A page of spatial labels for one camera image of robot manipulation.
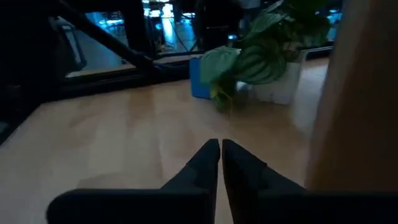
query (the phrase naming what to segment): light wood surface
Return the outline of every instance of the light wood surface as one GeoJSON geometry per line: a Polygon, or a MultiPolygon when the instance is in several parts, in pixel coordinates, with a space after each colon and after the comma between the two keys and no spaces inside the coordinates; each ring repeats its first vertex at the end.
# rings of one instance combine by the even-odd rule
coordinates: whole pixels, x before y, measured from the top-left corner
{"type": "MultiPolygon", "coordinates": [[[[188,81],[44,104],[0,147],[0,223],[45,223],[51,199],[77,187],[160,187],[209,138],[233,139],[303,184],[327,66],[306,63],[292,105],[231,116],[193,98],[188,81]]],[[[216,223],[232,223],[221,166],[216,223]]]]}

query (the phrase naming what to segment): wooden post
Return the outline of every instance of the wooden post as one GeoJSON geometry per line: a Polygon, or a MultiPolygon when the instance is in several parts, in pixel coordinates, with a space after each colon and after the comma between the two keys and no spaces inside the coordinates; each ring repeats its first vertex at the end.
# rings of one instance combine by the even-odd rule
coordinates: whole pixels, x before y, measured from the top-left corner
{"type": "Polygon", "coordinates": [[[398,2],[345,1],[311,141],[310,190],[398,190],[398,2]]]}

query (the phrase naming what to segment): white pot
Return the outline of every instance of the white pot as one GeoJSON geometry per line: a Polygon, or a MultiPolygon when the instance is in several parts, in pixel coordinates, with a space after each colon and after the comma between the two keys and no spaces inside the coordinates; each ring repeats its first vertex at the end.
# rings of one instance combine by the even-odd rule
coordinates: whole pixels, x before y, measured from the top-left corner
{"type": "Polygon", "coordinates": [[[287,64],[286,72],[275,82],[263,85],[254,85],[251,88],[253,98],[260,101],[289,104],[299,85],[301,69],[305,62],[306,52],[301,52],[296,61],[287,64]]]}

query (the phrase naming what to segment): cable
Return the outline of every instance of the cable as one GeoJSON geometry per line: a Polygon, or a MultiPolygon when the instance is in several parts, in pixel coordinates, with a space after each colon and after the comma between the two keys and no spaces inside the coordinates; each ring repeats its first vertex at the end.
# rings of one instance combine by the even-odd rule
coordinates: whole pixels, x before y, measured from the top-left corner
{"type": "Polygon", "coordinates": [[[178,41],[180,41],[180,43],[181,43],[182,46],[184,47],[185,51],[186,51],[186,52],[189,52],[189,50],[187,49],[187,47],[185,46],[185,44],[182,42],[180,36],[177,34],[177,31],[175,30],[175,27],[174,27],[174,25],[173,25],[173,22],[171,21],[170,18],[169,18],[169,22],[170,22],[170,24],[172,25],[172,28],[173,28],[173,30],[174,30],[174,32],[175,32],[175,35],[177,36],[178,41]]]}

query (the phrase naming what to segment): blue box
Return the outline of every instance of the blue box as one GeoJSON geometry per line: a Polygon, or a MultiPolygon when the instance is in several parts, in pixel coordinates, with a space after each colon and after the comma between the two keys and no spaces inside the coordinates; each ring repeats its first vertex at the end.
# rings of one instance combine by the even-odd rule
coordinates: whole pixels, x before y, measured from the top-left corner
{"type": "Polygon", "coordinates": [[[189,61],[189,74],[192,96],[210,99],[210,87],[200,83],[200,58],[191,58],[189,61]]]}

